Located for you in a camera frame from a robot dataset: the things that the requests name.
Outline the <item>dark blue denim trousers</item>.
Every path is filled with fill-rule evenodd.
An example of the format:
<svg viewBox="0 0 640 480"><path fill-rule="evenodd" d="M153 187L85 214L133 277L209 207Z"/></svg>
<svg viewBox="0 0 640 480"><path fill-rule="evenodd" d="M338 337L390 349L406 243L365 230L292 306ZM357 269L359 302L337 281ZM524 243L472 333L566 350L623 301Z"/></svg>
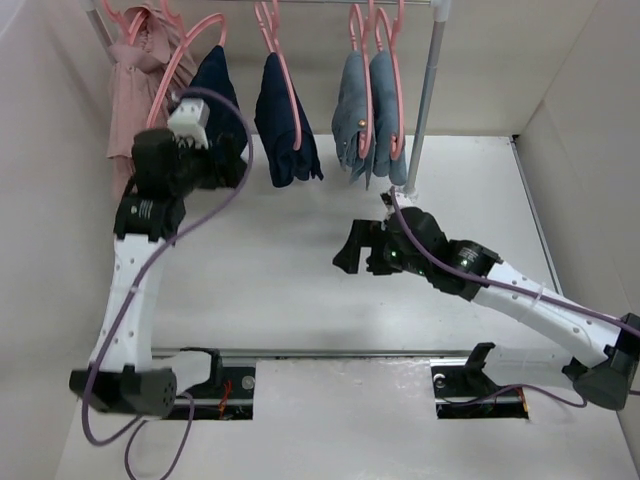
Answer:
<svg viewBox="0 0 640 480"><path fill-rule="evenodd" d="M301 125L299 150L293 148L296 130L286 81L277 54L270 53L263 69L254 123L276 188L285 188L295 179L324 179L313 131L299 98L296 101Z"/></svg>

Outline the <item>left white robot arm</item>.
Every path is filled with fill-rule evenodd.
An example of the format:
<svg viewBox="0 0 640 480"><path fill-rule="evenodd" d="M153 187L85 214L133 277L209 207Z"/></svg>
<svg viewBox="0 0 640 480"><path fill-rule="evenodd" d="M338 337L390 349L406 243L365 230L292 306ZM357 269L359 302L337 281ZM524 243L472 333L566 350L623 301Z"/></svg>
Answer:
<svg viewBox="0 0 640 480"><path fill-rule="evenodd" d="M88 367L69 377L70 391L94 410L165 417L190 387L204 397L223 387L211 349L186 348L154 364L153 317L164 270L156 253L175 245L194 190L239 186L247 168L241 153L226 134L205 144L166 128L135 136L135 172L116 210L114 271L100 335Z"/></svg>

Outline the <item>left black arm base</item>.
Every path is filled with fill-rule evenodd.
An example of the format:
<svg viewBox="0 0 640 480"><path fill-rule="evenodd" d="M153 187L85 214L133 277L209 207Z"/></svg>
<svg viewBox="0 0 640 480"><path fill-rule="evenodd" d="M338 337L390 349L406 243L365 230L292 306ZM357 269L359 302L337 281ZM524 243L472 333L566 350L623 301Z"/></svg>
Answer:
<svg viewBox="0 0 640 480"><path fill-rule="evenodd" d="M224 364L216 380L191 387L195 401L194 421L252 420L256 365Z"/></svg>

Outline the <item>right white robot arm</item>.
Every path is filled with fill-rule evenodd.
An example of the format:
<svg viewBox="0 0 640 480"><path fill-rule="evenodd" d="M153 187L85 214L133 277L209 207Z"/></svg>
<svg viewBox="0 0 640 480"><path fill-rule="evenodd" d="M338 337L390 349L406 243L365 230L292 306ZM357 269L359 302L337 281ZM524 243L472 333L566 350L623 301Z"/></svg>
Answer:
<svg viewBox="0 0 640 480"><path fill-rule="evenodd" d="M436 290L504 314L557 346L509 349L480 342L463 365L437 374L442 395L478 400L507 386L550 386L607 410L625 407L639 367L638 316L599 319L487 247L447 238L435 218L417 207L383 221L355 220L333 265L357 273L364 248L370 251L369 273L420 276Z"/></svg>

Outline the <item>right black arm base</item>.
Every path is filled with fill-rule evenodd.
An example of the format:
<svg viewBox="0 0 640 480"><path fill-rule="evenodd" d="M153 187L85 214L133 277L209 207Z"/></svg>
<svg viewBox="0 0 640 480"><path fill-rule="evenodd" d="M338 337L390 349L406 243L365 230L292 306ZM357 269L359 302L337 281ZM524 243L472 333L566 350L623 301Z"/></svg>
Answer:
<svg viewBox="0 0 640 480"><path fill-rule="evenodd" d="M484 373L438 364L431 366L431 373L439 420L529 419L521 389L488 399L499 387Z"/></svg>

